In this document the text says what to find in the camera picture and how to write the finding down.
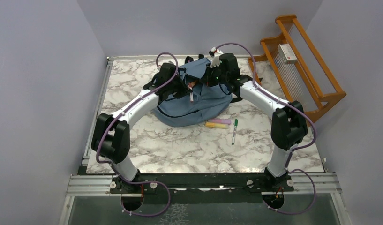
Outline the red marker pen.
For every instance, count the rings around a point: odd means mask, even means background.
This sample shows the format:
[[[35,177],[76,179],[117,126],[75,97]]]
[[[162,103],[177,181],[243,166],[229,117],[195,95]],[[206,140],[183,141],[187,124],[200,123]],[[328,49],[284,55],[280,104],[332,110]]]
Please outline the red marker pen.
[[[193,95],[193,90],[192,89],[190,89],[189,97],[190,97],[190,102],[194,103],[194,95]]]

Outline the blue student backpack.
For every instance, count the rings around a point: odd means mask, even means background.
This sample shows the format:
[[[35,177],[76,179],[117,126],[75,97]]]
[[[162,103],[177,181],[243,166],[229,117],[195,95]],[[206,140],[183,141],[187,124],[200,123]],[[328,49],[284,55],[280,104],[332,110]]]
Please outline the blue student backpack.
[[[195,125],[217,117],[231,103],[241,101],[240,97],[225,94],[218,86],[208,87],[199,81],[206,70],[206,65],[210,63],[211,60],[201,54],[197,60],[190,56],[186,57],[185,64],[179,67],[179,75],[186,85],[198,81],[192,89],[194,103],[190,102],[189,95],[163,101],[152,110],[162,123],[171,127]]]

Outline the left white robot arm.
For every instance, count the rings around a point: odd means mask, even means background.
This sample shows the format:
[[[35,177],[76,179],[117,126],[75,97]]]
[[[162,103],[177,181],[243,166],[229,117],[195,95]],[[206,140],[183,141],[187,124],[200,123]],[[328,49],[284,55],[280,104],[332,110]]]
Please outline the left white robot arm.
[[[121,109],[101,113],[96,120],[90,147],[99,163],[107,163],[122,178],[122,186],[132,193],[138,190],[139,170],[130,157],[130,131],[146,114],[168,99],[181,98],[191,90],[180,76],[181,68],[163,63],[159,72],[145,84],[140,93]]]

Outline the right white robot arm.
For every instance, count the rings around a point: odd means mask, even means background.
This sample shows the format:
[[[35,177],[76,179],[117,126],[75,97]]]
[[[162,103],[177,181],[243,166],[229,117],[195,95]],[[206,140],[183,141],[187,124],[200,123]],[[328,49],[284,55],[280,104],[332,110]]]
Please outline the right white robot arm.
[[[233,102],[246,100],[262,110],[271,119],[270,136],[274,150],[264,170],[263,185],[274,191],[287,175],[292,152],[308,133],[303,107],[300,102],[287,102],[257,84],[250,76],[242,75],[234,54],[212,53],[202,82],[209,87],[218,86]]]

